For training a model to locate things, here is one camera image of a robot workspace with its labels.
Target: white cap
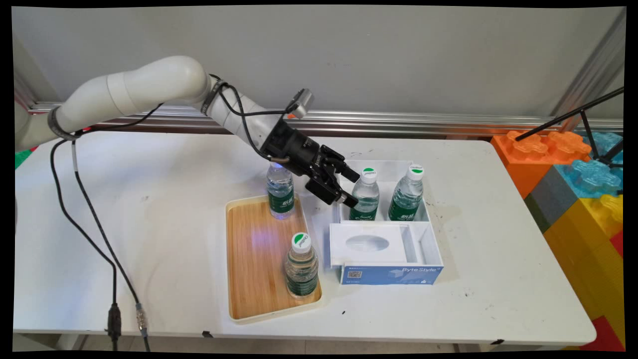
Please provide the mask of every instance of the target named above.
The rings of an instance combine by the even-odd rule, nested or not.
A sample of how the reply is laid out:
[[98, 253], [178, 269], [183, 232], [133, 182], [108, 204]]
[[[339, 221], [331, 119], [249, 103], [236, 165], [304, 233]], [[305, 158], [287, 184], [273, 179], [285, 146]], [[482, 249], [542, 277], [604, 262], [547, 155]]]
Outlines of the white cap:
[[299, 232], [292, 236], [292, 250], [298, 254], [310, 252], [310, 236], [308, 233]]
[[408, 167], [408, 173], [406, 175], [412, 181], [420, 181], [423, 178], [423, 166], [411, 164]]
[[371, 185], [376, 182], [376, 169], [374, 168], [364, 168], [361, 170], [361, 182]]

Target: table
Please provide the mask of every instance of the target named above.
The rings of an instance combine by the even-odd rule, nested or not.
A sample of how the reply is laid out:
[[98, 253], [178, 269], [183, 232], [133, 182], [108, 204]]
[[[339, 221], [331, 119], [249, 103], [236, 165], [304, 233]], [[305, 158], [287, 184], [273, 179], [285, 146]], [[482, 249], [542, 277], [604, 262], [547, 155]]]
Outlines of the table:
[[[78, 166], [147, 313], [150, 335], [581, 345], [596, 332], [496, 152], [484, 141], [316, 137], [347, 159], [414, 160], [445, 268], [433, 286], [342, 286], [328, 268], [332, 208], [295, 178], [322, 265], [321, 307], [238, 325], [228, 315], [225, 204], [265, 193], [268, 164], [238, 137], [95, 133]], [[16, 171], [15, 332], [103, 333], [112, 272], [63, 217], [53, 142]], [[56, 166], [66, 207], [106, 251], [77, 188], [70, 145]], [[122, 333], [138, 335], [121, 275]]]

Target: white robotic arm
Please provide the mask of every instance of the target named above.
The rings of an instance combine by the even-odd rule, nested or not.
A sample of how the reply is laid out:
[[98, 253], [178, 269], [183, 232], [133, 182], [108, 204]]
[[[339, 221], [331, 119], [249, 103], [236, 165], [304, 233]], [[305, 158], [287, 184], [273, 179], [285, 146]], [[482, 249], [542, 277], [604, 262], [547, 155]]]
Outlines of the white robotic arm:
[[[290, 128], [276, 114], [248, 117], [248, 138], [242, 116], [234, 112], [247, 114], [266, 110], [238, 93], [242, 112], [234, 88], [223, 84], [222, 80], [211, 77], [199, 62], [188, 56], [166, 57], [137, 70], [100, 76], [81, 85], [54, 111], [54, 124], [57, 125], [51, 124], [51, 113], [30, 116], [16, 104], [15, 151], [32, 148], [109, 119], [149, 111], [169, 100], [184, 100], [244, 142], [252, 142], [263, 156], [284, 158], [284, 167], [298, 176], [309, 176], [306, 188], [327, 204], [336, 201], [351, 207], [356, 205], [358, 200], [344, 192], [336, 178], [338, 173], [353, 182], [359, 178], [345, 164], [343, 156], [326, 146], [319, 147], [309, 137]], [[234, 112], [219, 93], [223, 93]], [[300, 118], [306, 113], [305, 105], [311, 102], [310, 92], [302, 90], [287, 110]]]
[[[200, 109], [214, 82], [193, 58], [166, 57], [137, 70], [85, 82], [58, 109], [57, 122], [62, 130], [73, 133], [113, 118], [149, 111], [169, 100], [184, 100]], [[224, 95], [238, 111], [232, 91], [226, 88]], [[245, 96], [241, 101], [246, 112], [264, 111]], [[248, 143], [241, 117], [230, 112], [220, 96], [214, 99], [206, 115]], [[23, 151], [57, 137], [47, 124], [48, 114], [28, 116], [16, 107], [15, 117], [15, 151]], [[263, 144], [277, 120], [272, 115], [251, 118], [248, 129], [255, 146], [259, 148]]]

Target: white box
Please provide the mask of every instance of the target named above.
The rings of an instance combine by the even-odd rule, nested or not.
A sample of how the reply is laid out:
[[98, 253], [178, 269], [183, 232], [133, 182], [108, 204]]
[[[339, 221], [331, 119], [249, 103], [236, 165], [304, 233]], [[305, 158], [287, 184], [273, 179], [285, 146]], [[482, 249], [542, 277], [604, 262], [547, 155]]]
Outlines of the white box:
[[[361, 172], [378, 171], [380, 200], [374, 221], [348, 220], [350, 208], [340, 204], [330, 225], [330, 267], [341, 268], [342, 284], [434, 284], [443, 270], [425, 198], [412, 222], [390, 221], [388, 210], [394, 188], [412, 161], [349, 160]], [[427, 168], [423, 181], [427, 181]], [[354, 183], [339, 177], [351, 193]]]

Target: water bottle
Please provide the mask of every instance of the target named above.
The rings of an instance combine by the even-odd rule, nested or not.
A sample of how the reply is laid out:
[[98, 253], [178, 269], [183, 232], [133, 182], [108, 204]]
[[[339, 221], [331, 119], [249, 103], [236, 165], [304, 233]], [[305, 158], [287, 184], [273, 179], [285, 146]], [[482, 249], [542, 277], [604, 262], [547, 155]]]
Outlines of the water bottle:
[[266, 174], [266, 190], [268, 191], [271, 215], [276, 219], [290, 217], [295, 209], [292, 173], [280, 164], [271, 162]]
[[303, 299], [313, 294], [318, 282], [319, 261], [308, 233], [292, 236], [292, 248], [288, 251], [284, 268], [290, 295], [295, 299]]
[[388, 217], [390, 220], [414, 220], [423, 198], [423, 166], [412, 164], [401, 178], [392, 195]]
[[352, 195], [359, 200], [354, 208], [350, 208], [350, 220], [375, 220], [379, 206], [379, 186], [376, 184], [376, 171], [365, 168], [352, 190]]

